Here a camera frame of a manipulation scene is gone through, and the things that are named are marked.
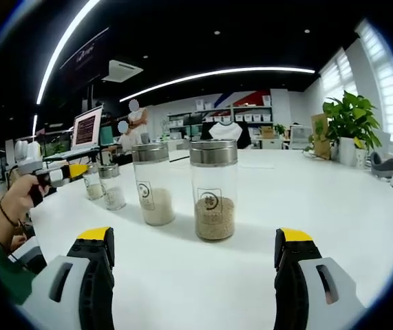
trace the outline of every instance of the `curved led light strip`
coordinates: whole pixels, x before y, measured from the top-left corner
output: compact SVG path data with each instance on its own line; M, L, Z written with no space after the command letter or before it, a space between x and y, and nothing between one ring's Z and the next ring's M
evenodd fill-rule
M198 79L198 78L203 78L203 77L208 77L208 76L215 76L217 74L234 74L237 72L251 72L251 71L281 71L281 72L301 72L303 74L313 74L315 73L314 70L309 70L309 69L298 69L296 67L240 67L237 69L225 69L225 70L217 70L217 71L212 71L212 72L206 72L204 74L194 74L192 76L184 77L184 78L179 78L175 79L169 82L165 82L164 84L156 85L153 87L150 87L148 89L145 89L143 91L139 91L138 93L126 96L125 98L122 98L120 102L124 102L130 98L134 98L138 95L147 93L148 91L153 91L158 88L166 87L169 85L173 84L178 84L182 83L184 81L188 80L193 80L193 79Z
M54 66L56 64L57 59L59 58L59 55L62 51L62 49L65 47L68 39L71 37L72 33L74 33L74 30L77 28L78 24L86 17L86 15L91 11L95 5L100 2L100 0L89 0L83 8L78 12L78 14L74 17L72 20L70 26L67 27L65 33L62 35L59 43L57 44L56 49L54 50L54 53L51 56L50 62L47 65L45 75L43 76L42 83L40 85L40 90L39 90L39 95L37 96L37 101L36 103L39 105L42 102L43 94L45 93L45 89L48 83L48 80L50 79L52 70L54 69Z

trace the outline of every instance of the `ceiling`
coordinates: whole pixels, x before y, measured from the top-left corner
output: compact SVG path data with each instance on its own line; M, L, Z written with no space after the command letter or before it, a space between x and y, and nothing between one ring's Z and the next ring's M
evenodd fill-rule
M36 106L41 79L61 35L86 1L42 1L23 13L0 47L0 144L30 135L32 116L70 127L85 89L60 93L53 76L42 105ZM94 98L112 101L191 74L232 67L285 66L319 71L340 47L357 37L365 16L359 6L286 4L270 1L111 1L102 0L79 25L57 61L66 61L104 28L112 58L143 68L122 83L94 82ZM0 6L0 17L6 19ZM318 74L246 73L213 76L152 91L137 99L147 106L191 96L286 88L304 91Z

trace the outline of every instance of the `window blinds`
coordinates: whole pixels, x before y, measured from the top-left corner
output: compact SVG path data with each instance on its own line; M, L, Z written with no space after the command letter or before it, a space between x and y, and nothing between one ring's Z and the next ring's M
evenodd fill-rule
M357 29L368 55L381 100L383 130L393 141L393 55L381 35L367 22Z
M355 86L354 76L343 49L339 50L332 60L321 71L321 81L323 88L323 98L326 102L330 102L327 98L343 97L343 91L357 95L357 87Z

